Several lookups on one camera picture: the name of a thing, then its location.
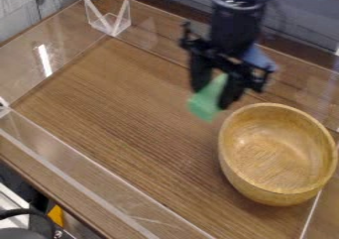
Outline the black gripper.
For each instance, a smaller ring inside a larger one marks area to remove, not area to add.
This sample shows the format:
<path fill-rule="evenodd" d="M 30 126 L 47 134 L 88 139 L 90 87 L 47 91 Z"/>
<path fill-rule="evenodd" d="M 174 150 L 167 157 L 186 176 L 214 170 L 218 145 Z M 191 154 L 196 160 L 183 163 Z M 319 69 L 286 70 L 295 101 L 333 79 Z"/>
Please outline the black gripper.
<path fill-rule="evenodd" d="M 269 0 L 212 0 L 208 38 L 186 22 L 180 48 L 190 54 L 191 87 L 199 92 L 216 68 L 228 75 L 219 107 L 226 110 L 247 89 L 262 92 L 274 64 L 255 48 Z"/>

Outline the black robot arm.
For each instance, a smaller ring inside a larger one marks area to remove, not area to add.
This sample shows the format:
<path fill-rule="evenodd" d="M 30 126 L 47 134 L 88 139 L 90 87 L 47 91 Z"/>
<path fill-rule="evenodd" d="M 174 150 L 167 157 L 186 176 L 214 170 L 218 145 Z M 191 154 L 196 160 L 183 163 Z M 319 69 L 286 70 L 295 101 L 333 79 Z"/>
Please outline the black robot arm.
<path fill-rule="evenodd" d="M 263 92 L 277 64 L 255 42 L 261 35 L 270 0 L 212 0 L 208 38 L 199 36 L 191 22 L 183 24 L 180 47 L 190 54 L 191 88 L 200 92 L 219 69 L 228 80 L 219 94 L 218 107 L 226 110 L 251 89 Z"/>

